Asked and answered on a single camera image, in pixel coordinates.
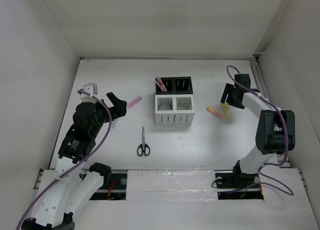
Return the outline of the green highlighter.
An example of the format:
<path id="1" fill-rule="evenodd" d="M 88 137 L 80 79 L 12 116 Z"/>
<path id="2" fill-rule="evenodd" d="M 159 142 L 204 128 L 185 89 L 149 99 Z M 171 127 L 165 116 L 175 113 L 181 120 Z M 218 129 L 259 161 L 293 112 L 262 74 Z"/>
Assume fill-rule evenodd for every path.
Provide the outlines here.
<path id="1" fill-rule="evenodd" d="M 111 128 L 110 128 L 111 131 L 113 131 L 113 129 L 115 128 L 118 120 L 119 120 L 119 119 L 117 118 L 117 119 L 115 119 L 115 120 L 112 121 L 112 125 L 111 125 Z"/>

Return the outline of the yellow highlighter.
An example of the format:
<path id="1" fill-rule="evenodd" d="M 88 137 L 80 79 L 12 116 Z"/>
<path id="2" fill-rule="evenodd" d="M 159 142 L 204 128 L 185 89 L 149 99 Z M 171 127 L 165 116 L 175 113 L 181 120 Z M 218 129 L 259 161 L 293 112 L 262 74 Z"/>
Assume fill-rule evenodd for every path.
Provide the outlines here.
<path id="1" fill-rule="evenodd" d="M 232 121 L 233 117 L 232 117 L 232 113 L 229 109 L 229 105 L 227 103 L 221 103 L 220 105 L 221 105 L 221 108 L 223 110 L 223 113 L 224 113 L 226 120 L 229 122 Z"/>

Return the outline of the pink highlighter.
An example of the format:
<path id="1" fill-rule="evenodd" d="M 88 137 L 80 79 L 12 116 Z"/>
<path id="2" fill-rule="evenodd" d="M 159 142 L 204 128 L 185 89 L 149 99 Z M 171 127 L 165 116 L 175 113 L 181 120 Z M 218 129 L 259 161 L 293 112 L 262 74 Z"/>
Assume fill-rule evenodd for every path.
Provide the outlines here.
<path id="1" fill-rule="evenodd" d="M 137 96 L 135 99 L 133 99 L 132 101 L 130 101 L 127 104 L 127 109 L 130 109 L 131 107 L 133 107 L 135 104 L 137 104 L 141 100 L 142 100 L 142 96 Z"/>

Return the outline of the orange highlighter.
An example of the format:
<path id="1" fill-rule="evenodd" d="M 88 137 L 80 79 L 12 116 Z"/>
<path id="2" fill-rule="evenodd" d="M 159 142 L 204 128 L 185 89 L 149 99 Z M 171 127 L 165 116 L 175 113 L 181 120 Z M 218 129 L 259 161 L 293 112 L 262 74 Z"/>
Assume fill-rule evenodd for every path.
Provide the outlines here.
<path id="1" fill-rule="evenodd" d="M 223 114 L 221 114 L 220 112 L 218 112 L 216 109 L 214 109 L 213 107 L 208 106 L 208 107 L 206 108 L 206 110 L 207 110 L 209 113 L 211 113 L 213 116 L 215 116 L 216 118 L 218 118 L 218 119 L 220 119 L 220 120 L 222 120 L 222 121 L 225 121 L 225 120 L 226 120 L 226 117 L 225 117 Z"/>

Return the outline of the pink red pen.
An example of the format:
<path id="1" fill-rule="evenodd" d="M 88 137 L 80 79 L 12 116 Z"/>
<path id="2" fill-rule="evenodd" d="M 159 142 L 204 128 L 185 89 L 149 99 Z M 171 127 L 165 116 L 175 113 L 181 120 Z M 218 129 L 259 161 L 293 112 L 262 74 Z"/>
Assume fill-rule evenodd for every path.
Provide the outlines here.
<path id="1" fill-rule="evenodd" d="M 162 92 L 165 92 L 165 89 L 164 89 L 164 87 L 163 87 L 163 84 L 160 82 L 160 80 L 159 80 L 158 78 L 156 78 L 155 83 L 156 83 L 156 85 L 159 87 L 159 89 L 160 89 Z"/>

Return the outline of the clear jar of clips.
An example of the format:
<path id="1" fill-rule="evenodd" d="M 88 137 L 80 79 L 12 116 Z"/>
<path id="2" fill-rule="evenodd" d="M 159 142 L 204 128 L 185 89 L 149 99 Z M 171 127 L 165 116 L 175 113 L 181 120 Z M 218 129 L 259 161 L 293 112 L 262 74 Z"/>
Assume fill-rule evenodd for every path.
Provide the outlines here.
<path id="1" fill-rule="evenodd" d="M 159 107 L 159 111 L 169 111 L 172 110 L 172 107 L 170 105 L 161 105 Z"/>

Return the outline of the orange pen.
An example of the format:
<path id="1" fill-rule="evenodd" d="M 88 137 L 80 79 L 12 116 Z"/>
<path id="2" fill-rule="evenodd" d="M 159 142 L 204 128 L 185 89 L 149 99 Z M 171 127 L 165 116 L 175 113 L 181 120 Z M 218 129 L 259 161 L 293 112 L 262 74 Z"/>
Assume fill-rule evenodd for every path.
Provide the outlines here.
<path id="1" fill-rule="evenodd" d="M 161 85 L 162 85 L 163 90 L 164 90 L 165 92 L 167 92 L 167 89 L 166 89 L 166 87 L 165 87 L 165 85 L 164 85 L 164 83 L 163 83 L 162 79 L 161 79 L 161 78 L 159 78 L 159 80 L 160 80 L 160 82 L 161 82 Z"/>

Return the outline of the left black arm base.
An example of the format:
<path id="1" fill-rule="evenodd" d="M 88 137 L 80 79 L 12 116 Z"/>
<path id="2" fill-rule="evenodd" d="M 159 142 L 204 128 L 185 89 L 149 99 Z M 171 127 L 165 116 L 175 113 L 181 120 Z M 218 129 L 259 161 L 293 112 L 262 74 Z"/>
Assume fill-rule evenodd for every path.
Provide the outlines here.
<path id="1" fill-rule="evenodd" d="M 127 182 L 127 171 L 113 171 L 111 179 L 104 183 L 90 200 L 126 200 Z"/>

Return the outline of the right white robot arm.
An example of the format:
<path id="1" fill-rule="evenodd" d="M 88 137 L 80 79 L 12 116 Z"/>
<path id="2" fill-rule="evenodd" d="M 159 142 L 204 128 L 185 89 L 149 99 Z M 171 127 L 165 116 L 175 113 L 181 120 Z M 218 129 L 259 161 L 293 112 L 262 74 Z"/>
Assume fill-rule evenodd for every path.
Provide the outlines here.
<path id="1" fill-rule="evenodd" d="M 231 174 L 232 183 L 242 187 L 248 183 L 249 175 L 258 173 L 276 154 L 288 154 L 294 149 L 295 114 L 276 107 L 257 89 L 251 89 L 248 74 L 236 74 L 233 81 L 233 85 L 225 85 L 220 102 L 239 109 L 248 108 L 258 118 L 255 146 L 235 164 Z"/>

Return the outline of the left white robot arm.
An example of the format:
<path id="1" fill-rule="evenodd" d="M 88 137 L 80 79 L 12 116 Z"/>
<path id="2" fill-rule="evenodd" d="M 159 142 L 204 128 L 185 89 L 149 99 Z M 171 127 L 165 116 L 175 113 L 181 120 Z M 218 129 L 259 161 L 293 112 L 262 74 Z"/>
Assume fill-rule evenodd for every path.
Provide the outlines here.
<path id="1" fill-rule="evenodd" d="M 96 137 L 105 123 L 127 113 L 127 102 L 107 93 L 113 106 L 108 107 L 94 93 L 84 96 L 72 116 L 73 124 L 58 151 L 53 181 L 33 200 L 22 215 L 17 229 L 74 229 L 75 218 L 99 188 L 111 184 L 112 170 L 102 163 L 89 167 L 84 178 L 80 171 L 86 161 L 102 146 Z"/>

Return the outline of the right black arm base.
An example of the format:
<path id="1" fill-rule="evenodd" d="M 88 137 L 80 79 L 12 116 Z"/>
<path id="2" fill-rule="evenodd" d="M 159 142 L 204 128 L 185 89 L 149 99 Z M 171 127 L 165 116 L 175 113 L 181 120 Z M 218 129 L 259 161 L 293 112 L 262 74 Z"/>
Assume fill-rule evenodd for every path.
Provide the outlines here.
<path id="1" fill-rule="evenodd" d="M 231 170 L 223 170 L 215 172 L 215 180 L 211 185 L 218 191 L 218 200 L 263 200 L 264 196 L 261 186 L 250 186 L 259 182 L 259 180 L 257 173 L 236 176 Z"/>

